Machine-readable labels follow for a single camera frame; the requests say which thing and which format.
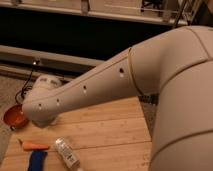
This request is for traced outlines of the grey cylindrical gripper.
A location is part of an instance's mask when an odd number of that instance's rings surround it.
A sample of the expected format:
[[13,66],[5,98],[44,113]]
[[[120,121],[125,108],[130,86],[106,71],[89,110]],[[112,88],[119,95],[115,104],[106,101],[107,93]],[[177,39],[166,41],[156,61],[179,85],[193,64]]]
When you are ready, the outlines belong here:
[[32,120],[32,123],[38,128],[46,128],[48,126],[55,125],[57,123],[57,118],[51,118],[42,121]]

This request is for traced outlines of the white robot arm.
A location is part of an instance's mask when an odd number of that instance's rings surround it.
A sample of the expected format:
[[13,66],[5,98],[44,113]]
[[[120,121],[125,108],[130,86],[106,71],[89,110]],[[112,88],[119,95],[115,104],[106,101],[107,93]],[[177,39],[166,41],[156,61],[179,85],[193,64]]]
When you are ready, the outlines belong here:
[[149,171],[213,171],[213,27],[172,29],[65,85],[42,75],[22,110],[45,127],[63,112],[133,96],[157,102]]

